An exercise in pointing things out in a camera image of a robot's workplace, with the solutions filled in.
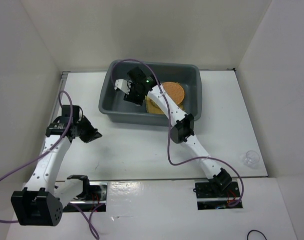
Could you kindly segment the grey plastic bin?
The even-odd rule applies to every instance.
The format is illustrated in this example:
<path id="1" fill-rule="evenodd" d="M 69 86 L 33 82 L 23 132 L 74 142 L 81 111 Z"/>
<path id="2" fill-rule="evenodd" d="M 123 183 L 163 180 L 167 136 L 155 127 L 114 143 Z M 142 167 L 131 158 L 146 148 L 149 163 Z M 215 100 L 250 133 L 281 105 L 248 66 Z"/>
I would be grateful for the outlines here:
<path id="1" fill-rule="evenodd" d="M 115 60 L 105 76 L 99 111 L 115 123 L 195 122 L 202 112 L 200 71 L 191 64 Z"/>

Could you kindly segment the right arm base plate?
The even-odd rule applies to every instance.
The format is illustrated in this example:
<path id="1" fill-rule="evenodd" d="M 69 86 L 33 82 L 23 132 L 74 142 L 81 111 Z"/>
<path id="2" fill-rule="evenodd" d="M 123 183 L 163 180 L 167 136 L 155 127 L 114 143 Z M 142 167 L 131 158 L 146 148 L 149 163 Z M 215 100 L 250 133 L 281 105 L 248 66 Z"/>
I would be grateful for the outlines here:
<path id="1" fill-rule="evenodd" d="M 193 192 L 196 194 L 198 210 L 242 209 L 240 201 L 235 206 L 229 206 L 238 201 L 240 191 L 238 183 L 233 181 L 223 193 L 216 194 L 208 181 L 196 181 Z"/>

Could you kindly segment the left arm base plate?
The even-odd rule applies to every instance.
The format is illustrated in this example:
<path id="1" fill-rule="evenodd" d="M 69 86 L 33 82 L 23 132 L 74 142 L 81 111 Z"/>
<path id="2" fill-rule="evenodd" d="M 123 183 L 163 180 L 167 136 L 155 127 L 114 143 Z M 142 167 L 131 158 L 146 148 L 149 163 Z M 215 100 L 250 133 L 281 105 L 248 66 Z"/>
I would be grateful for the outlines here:
<path id="1" fill-rule="evenodd" d="M 89 188 L 83 189 L 83 183 L 80 180 L 68 179 L 55 184 L 54 196 L 61 201 L 65 213 L 79 210 L 85 213 L 105 212 L 107 184 L 92 183 L 89 184 Z"/>

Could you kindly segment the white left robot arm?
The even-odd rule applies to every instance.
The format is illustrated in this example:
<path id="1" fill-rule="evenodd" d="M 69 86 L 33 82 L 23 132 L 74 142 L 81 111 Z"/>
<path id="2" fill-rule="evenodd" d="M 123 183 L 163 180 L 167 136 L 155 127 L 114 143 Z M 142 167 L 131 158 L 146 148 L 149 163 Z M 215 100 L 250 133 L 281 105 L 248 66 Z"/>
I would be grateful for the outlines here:
<path id="1" fill-rule="evenodd" d="M 92 142 L 102 135 L 94 128 L 78 105 L 63 105 L 61 115 L 46 129 L 45 154 L 21 191 L 11 196 L 18 222 L 22 226 L 56 226 L 64 208 L 73 199 L 84 201 L 90 196 L 96 200 L 97 186 L 91 185 L 86 175 L 70 175 L 56 187 L 56 179 L 64 156 L 73 139 Z"/>

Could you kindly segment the round orange woven tray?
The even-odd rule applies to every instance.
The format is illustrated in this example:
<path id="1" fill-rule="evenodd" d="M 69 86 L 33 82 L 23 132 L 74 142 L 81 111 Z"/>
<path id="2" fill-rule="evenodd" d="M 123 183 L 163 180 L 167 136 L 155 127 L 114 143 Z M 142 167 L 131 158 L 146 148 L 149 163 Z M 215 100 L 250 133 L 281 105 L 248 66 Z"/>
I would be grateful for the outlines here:
<path id="1" fill-rule="evenodd" d="M 183 87 L 177 82 L 164 82 L 162 84 L 167 94 L 177 104 L 181 105 L 185 98 L 185 91 Z"/>

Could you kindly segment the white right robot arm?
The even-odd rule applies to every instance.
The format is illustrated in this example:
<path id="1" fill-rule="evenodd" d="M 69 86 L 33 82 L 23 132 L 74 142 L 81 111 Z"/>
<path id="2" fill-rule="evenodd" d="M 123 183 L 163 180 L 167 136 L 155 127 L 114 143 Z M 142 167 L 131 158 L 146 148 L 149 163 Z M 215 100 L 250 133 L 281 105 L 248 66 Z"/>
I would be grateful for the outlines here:
<path id="1" fill-rule="evenodd" d="M 211 183 L 212 193 L 217 197 L 223 196 L 228 191 L 232 178 L 223 167 L 210 159 L 210 154 L 197 139 L 194 133 L 194 116 L 187 114 L 179 107 L 154 73 L 147 76 L 139 67 L 135 67 L 127 75 L 130 82 L 127 84 L 124 100 L 141 104 L 148 97 L 168 118 L 167 157 L 169 163 L 172 166 L 180 166 L 196 161 Z M 170 158 L 170 142 L 184 146 L 194 157 L 179 163 L 173 163 Z"/>

